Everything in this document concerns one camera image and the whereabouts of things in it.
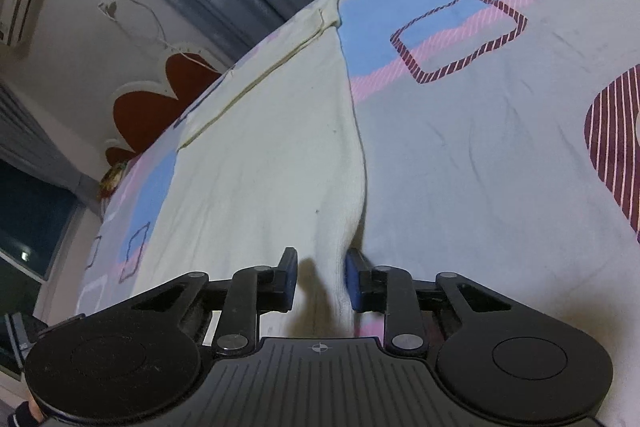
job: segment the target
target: maroon striped shape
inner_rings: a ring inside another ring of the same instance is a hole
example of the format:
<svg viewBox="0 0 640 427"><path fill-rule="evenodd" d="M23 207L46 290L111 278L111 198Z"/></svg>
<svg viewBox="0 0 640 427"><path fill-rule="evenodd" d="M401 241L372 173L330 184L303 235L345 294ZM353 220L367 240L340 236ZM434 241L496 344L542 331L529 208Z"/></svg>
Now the maroon striped shape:
<svg viewBox="0 0 640 427"><path fill-rule="evenodd" d="M640 64L617 77L593 100L584 139L598 177L607 185L629 224L640 231Z"/></svg>
<svg viewBox="0 0 640 427"><path fill-rule="evenodd" d="M437 8L434 8L433 10L428 11L424 15L420 15L419 17L416 17L415 19L409 21L407 24L402 26L402 28L395 31L391 35L391 38L389 39L393 47L396 49L396 51L402 58L402 61L405 63L405 65L409 69L409 72L411 73L412 77L414 77L414 79L416 80L416 82L418 82L418 84L427 84L432 80L437 80L439 78L442 78L446 74L454 73L455 71L460 71L462 68L466 68L469 64L471 64L471 62L476 60L476 58L478 58L480 55L497 50L501 46L505 45L507 42L513 41L513 39L515 39L518 35L520 35L524 31L524 28L527 27L527 18L521 13L518 13L516 10L514 10L510 6L507 6L503 1L479 0L485 4L489 4L490 6L495 6L498 10L501 10L502 12L507 14L509 17L511 17L516 23L516 28L509 33L505 33L504 35L498 37L493 41L485 42L482 46L476 49L476 51L474 51L470 55L467 55L465 58L460 58L460 60L456 60L450 64L447 64L446 66L440 69L431 71L430 73L426 73L420 68L420 66L412 56L409 49L404 45L404 42L400 40L400 35L402 35L403 31L405 31L407 28L417 23L418 21L428 17L429 15L433 15L434 13L439 12L440 10L449 8L450 6L453 6L455 3L459 1L460 0L453 0L448 4L445 4L443 6L438 6Z"/></svg>

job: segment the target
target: black sleeve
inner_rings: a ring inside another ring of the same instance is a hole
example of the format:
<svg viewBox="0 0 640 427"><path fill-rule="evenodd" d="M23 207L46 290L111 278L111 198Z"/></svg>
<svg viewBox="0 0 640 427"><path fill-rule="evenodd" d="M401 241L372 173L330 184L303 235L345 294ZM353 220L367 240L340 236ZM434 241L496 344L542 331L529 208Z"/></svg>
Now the black sleeve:
<svg viewBox="0 0 640 427"><path fill-rule="evenodd" d="M29 402L22 402L18 409L6 420L7 427L38 427L38 421L31 416Z"/></svg>

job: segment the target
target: white cable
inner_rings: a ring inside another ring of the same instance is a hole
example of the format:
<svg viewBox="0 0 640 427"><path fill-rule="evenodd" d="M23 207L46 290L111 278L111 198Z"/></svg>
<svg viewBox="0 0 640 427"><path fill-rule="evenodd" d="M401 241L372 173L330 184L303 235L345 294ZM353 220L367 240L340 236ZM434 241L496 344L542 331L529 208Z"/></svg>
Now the white cable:
<svg viewBox="0 0 640 427"><path fill-rule="evenodd" d="M143 2L140 2L140 1L138 1L138 0L129 0L129 1L131 1L133 4L137 4L138 6L142 6L143 8L145 8L146 10L148 10L148 12L149 12L149 13L151 13L151 15L153 16L153 18L155 19L155 21L156 21L156 36L155 36L155 37L152 37L154 40L156 40L156 41L160 42L161 44L164 44L164 45L165 45L165 47L167 47L167 48L171 48L172 50L174 50L174 51L178 52L180 55L182 55L182 56L183 56L184 58L186 58L187 60L190 60L191 62L195 62L197 65L199 65L199 66L201 66L201 67L205 68L206 70L212 71L213 73L220 74L220 71L217 71L217 70L215 70L215 69L211 68L209 65L207 65L207 64L203 64L202 62L199 62L198 60L195 60L195 58L191 58L189 55L187 55L186 53L184 53L182 50L180 50L180 49L176 48L175 46L173 46L173 45L169 44L169 43L166 41L166 33L164 32L164 27L162 27L162 23L160 22L160 19L159 19L159 18L158 18L158 16L156 15L156 12L154 12L154 10L153 10L150 6L147 6L146 4L144 4ZM122 30L123 30L125 33L128 33L128 34L135 34L135 33L131 32L130 30L127 30L127 29L122 25L122 23L121 23L119 20L117 20L117 19L116 19L116 17L112 17L112 16L111 16L111 15L109 15L106 11L101 10L100 8L98 8L98 11L100 11L100 13L102 13L105 17L109 18L110 20L112 20L113 22L115 22L118 26L120 26L120 28L122 28ZM146 38L146 36L145 36L145 35L142 35L142 34L137 34L137 35L138 35L138 36L140 36L140 37Z"/></svg>

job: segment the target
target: ribbed gray panel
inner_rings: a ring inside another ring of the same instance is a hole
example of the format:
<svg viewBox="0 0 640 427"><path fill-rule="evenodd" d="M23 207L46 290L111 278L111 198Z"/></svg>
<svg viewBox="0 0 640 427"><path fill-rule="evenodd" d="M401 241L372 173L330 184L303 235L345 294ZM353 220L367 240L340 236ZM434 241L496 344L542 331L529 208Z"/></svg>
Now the ribbed gray panel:
<svg viewBox="0 0 640 427"><path fill-rule="evenodd" d="M54 427L57 421L47 421ZM265 339L216 363L178 407L140 427L495 427L444 394L422 362L374 339ZM591 420L573 427L596 427Z"/></svg>

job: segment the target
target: crosshair symbol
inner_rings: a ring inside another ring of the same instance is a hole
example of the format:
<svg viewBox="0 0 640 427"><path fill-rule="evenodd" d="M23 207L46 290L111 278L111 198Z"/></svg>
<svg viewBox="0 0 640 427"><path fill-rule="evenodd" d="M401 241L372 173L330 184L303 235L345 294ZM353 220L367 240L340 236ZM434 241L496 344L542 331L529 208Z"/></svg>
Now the crosshair symbol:
<svg viewBox="0 0 640 427"><path fill-rule="evenodd" d="M326 344L323 344L322 342L318 342L317 344L314 344L313 346L309 347L309 349L313 349L316 353L324 353L328 349L331 349L331 347L327 346Z"/></svg>

